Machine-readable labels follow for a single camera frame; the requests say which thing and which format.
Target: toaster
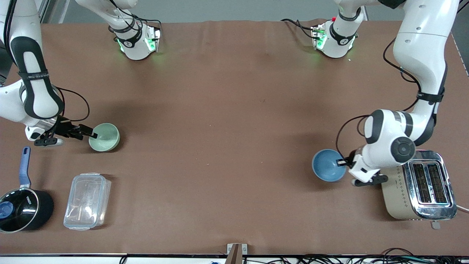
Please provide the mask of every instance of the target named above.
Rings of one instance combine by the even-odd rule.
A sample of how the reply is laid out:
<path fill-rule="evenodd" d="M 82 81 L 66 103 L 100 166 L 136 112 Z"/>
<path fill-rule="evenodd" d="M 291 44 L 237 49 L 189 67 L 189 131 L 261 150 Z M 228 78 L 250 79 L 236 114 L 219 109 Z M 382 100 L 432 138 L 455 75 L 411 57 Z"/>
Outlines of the toaster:
<path fill-rule="evenodd" d="M 438 153 L 417 150 L 409 162 L 382 169 L 381 174 L 388 176 L 381 188 L 386 209 L 392 217 L 432 221 L 455 217 L 457 207 L 453 190 Z"/>

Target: toaster slot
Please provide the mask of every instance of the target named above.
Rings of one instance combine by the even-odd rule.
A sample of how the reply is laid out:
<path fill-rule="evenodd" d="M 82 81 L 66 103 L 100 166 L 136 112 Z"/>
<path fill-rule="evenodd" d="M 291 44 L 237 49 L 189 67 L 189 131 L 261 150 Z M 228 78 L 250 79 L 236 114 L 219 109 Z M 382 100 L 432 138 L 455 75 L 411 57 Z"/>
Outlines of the toaster slot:
<path fill-rule="evenodd" d="M 448 203 L 446 197 L 445 187 L 441 179 L 441 173 L 437 164 L 427 164 L 428 173 L 430 174 L 431 186 L 435 194 L 435 201 L 437 203 Z"/>
<path fill-rule="evenodd" d="M 430 203 L 430 191 L 428 189 L 428 182 L 427 178 L 425 177 L 425 170 L 424 165 L 421 163 L 414 163 L 412 164 L 412 168 L 414 169 L 415 181 L 417 183 L 417 191 L 419 194 L 419 201 L 420 203 Z"/>

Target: brown table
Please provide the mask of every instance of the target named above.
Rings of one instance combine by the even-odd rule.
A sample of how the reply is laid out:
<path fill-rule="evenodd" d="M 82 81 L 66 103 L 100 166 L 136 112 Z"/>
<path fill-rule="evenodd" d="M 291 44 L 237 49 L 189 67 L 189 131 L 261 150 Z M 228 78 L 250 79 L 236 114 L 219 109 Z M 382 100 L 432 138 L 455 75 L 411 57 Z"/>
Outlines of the brown table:
<path fill-rule="evenodd" d="M 52 193 L 55 212 L 39 231 L 0 235 L 0 252 L 218 253 L 243 242 L 253 254 L 403 247 L 469 255 L 468 214 L 439 231 L 394 220 L 380 187 L 352 187 L 349 174 L 325 183 L 311 170 L 346 120 L 414 100 L 415 85 L 381 59 L 398 28 L 364 22 L 355 47 L 334 60 L 281 22 L 164 24 L 161 53 L 136 62 L 106 24 L 44 25 L 52 82 L 87 98 L 84 124 L 113 123 L 122 141 L 111 153 L 78 140 L 33 148 L 32 187 Z M 423 148 L 442 154 L 457 202 L 469 206 L 469 81 L 452 37 L 446 59 L 445 99 Z M 66 104 L 67 117 L 85 114 L 78 97 L 67 93 Z M 0 128 L 5 193 L 18 187 L 20 152 L 31 143 L 22 124 L 0 120 Z M 343 152 L 362 144 L 355 125 L 347 127 Z M 71 231 L 62 223 L 70 184 L 85 172 L 113 182 L 108 214 L 100 228 Z"/>

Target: container lid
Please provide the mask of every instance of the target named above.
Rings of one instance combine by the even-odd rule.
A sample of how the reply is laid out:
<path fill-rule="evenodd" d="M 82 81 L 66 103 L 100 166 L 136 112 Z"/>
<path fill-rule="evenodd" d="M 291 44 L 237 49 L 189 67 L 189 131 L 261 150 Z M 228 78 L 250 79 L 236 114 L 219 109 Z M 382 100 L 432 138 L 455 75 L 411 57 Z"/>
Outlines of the container lid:
<path fill-rule="evenodd" d="M 97 173 L 75 176 L 68 196 L 63 224 L 69 229 L 88 230 L 97 225 L 105 201 L 106 179 Z"/>

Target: black pot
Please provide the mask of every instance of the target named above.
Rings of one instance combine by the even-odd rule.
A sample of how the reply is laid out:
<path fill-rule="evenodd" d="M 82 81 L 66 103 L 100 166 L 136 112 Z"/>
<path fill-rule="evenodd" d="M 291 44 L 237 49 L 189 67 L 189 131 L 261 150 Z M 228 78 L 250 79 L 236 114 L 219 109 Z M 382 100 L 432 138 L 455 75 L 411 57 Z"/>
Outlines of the black pot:
<path fill-rule="evenodd" d="M 45 191 L 30 189 L 28 176 L 31 148 L 25 147 L 20 163 L 20 188 L 0 198 L 0 232 L 14 233 L 21 230 L 35 230 L 51 217 L 54 202 Z"/>

